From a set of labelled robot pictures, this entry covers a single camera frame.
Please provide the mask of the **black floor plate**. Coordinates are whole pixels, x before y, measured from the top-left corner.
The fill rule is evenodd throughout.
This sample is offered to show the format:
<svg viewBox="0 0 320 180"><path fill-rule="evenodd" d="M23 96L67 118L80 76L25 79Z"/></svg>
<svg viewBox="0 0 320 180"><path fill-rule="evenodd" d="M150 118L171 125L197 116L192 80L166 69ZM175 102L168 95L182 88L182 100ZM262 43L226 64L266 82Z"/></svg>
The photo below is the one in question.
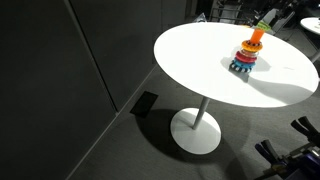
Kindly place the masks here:
<svg viewBox="0 0 320 180"><path fill-rule="evenodd" d="M158 96L156 94L144 91L137 102L134 104L133 108L130 110L130 113L134 114L135 116L145 118L157 98Z"/></svg>

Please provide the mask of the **white round table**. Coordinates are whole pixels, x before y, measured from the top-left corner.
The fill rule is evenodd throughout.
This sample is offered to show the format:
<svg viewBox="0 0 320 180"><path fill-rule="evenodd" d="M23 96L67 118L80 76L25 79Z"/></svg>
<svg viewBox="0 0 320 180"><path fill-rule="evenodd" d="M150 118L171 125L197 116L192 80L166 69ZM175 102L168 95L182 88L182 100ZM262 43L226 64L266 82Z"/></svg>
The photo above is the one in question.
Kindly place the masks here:
<svg viewBox="0 0 320 180"><path fill-rule="evenodd" d="M318 17L303 18L300 21L300 25L304 29L306 29L316 35L320 35L320 19ZM320 50L317 50L317 52L311 57L311 62L314 63L319 58L320 58Z"/></svg>
<svg viewBox="0 0 320 180"><path fill-rule="evenodd" d="M253 33L244 26L201 22L171 28L154 44L159 66L179 84L208 98L247 107L283 107L318 88L315 66L298 49L265 34L263 49L248 74L229 68L241 43Z"/></svg>

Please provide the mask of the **white table pedestal base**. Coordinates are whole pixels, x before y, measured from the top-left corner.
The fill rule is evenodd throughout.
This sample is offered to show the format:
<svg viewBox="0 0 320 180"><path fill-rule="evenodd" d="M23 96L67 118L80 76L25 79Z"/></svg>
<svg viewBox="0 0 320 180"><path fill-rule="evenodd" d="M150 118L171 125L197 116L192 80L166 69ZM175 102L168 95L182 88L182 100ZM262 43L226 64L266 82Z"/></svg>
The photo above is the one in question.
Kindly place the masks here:
<svg viewBox="0 0 320 180"><path fill-rule="evenodd" d="M185 108L178 111L170 123L174 141L189 153L208 154L220 144L220 126L214 117L206 112L209 101L209 98L204 97L200 108Z"/></svg>

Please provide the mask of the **orange stacking stand post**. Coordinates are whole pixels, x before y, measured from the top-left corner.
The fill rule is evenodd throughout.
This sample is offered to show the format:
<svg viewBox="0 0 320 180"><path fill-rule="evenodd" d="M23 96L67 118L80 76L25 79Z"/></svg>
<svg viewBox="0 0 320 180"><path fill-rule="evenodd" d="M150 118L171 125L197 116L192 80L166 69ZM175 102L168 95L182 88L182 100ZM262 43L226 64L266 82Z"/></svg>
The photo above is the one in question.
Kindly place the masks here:
<svg viewBox="0 0 320 180"><path fill-rule="evenodd" d="M264 34L264 30L262 29L255 29L251 38L250 38L250 42L253 44L257 44L260 42L262 36Z"/></svg>

